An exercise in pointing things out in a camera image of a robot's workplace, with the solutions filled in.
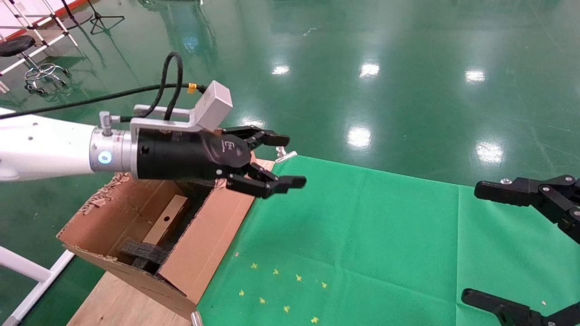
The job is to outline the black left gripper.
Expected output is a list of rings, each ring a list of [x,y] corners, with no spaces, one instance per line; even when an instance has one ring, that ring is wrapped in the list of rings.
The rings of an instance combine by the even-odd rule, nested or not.
[[[258,163],[252,151],[261,145],[285,147],[290,137],[255,125],[209,131],[162,132],[139,130],[136,177],[158,180],[215,180],[226,178],[226,188],[267,199],[304,188],[305,176],[277,176]]]

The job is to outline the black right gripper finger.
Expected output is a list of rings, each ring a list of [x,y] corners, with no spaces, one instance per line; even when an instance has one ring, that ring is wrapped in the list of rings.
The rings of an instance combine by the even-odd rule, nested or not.
[[[474,195],[496,203],[532,206],[570,239],[580,242],[580,181],[574,176],[548,180],[517,177],[508,184],[481,180]]]
[[[502,326],[578,326],[580,304],[544,316],[529,306],[481,291],[462,291],[461,300],[466,305],[496,316]]]

